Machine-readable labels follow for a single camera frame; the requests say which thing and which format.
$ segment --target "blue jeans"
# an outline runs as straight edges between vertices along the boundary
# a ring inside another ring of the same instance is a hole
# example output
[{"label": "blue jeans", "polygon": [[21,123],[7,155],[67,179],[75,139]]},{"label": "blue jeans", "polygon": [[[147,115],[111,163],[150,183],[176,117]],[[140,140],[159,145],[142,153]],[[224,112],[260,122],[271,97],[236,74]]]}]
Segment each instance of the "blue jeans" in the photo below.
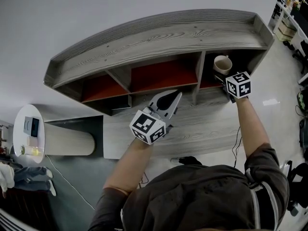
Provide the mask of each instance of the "blue jeans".
[{"label": "blue jeans", "polygon": [[24,167],[14,170],[14,188],[26,191],[49,191],[50,183],[48,181],[28,180],[28,178],[37,175],[46,175],[46,168],[44,167]]}]

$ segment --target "white cloth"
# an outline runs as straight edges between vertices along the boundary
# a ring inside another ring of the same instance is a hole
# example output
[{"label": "white cloth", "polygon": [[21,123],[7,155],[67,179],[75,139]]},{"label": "white cloth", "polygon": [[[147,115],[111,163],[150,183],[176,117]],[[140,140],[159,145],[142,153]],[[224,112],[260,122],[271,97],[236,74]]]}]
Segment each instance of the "white cloth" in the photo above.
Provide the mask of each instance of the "white cloth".
[{"label": "white cloth", "polygon": [[0,186],[3,192],[8,188],[13,188],[14,182],[14,169],[7,164],[0,163]]}]

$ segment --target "floor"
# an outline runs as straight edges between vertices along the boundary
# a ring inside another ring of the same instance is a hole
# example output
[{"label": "floor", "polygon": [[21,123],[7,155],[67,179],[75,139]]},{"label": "floor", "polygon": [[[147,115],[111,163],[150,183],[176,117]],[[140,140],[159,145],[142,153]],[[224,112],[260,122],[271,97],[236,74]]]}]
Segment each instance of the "floor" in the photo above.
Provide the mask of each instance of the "floor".
[{"label": "floor", "polygon": [[[276,149],[281,164],[290,159],[298,164],[302,161],[298,143],[298,123],[301,117],[295,112],[296,95],[300,91],[297,84],[297,81],[301,78],[300,70],[301,64],[292,58],[292,52],[276,39],[268,55],[252,75],[252,94],[249,98],[268,132],[271,144]],[[230,117],[234,128],[237,128],[236,105],[232,103],[222,103],[220,108],[213,111],[212,115],[217,118],[213,122],[219,123],[219,117],[225,117],[226,114]],[[234,143],[236,131],[233,131],[232,134]],[[232,146],[225,151],[198,155],[196,158],[208,166],[217,164],[233,166],[235,158],[231,148]],[[95,206],[98,201],[106,177],[116,163],[116,160],[104,159],[101,156],[50,156],[50,159],[92,206]],[[240,147],[236,167],[241,171],[243,171],[244,162],[244,151]],[[30,161],[23,161],[22,164],[37,166]],[[65,231],[86,230],[93,216],[91,207],[56,172],[48,158],[45,157],[40,165],[47,166],[54,173],[53,182],[57,196],[50,196],[50,201],[59,229]],[[170,163],[170,158],[153,159],[146,169],[146,176],[151,180],[172,167],[174,165]],[[287,213],[279,230],[291,230],[291,226],[296,221],[304,219],[303,212],[296,218]]]}]

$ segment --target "white tile floor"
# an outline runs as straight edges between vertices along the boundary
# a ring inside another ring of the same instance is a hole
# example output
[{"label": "white tile floor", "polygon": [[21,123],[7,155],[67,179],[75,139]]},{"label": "white tile floor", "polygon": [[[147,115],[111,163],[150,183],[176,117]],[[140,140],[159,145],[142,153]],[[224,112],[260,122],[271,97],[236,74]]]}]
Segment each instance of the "white tile floor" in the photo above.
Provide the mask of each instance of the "white tile floor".
[{"label": "white tile floor", "polygon": [[[249,96],[271,141],[276,149],[280,164],[293,160],[295,164],[303,162],[299,146],[299,121],[301,117],[295,112],[296,95],[300,91],[297,81],[301,78],[301,63],[292,58],[292,51],[277,38],[258,69],[252,75],[252,94]],[[237,116],[236,105],[228,103],[218,112],[228,112]],[[196,156],[203,165],[234,165],[234,156],[230,150]],[[245,154],[239,148],[237,168],[244,171]],[[174,167],[167,158],[152,159],[146,174],[149,180]],[[304,211],[296,218],[286,214],[279,230],[295,230],[294,223],[304,219]]]}]

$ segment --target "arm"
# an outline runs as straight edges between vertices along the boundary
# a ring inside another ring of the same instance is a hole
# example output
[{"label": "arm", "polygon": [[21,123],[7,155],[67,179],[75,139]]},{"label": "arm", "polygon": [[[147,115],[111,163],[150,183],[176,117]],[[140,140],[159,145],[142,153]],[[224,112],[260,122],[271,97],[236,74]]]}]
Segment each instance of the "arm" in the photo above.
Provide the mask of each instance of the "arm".
[{"label": "arm", "polygon": [[259,146],[270,143],[268,135],[248,98],[236,99],[244,150],[248,158]]},{"label": "arm", "polygon": [[135,139],[116,164],[103,188],[118,189],[126,195],[135,190],[152,154],[152,146]]}]

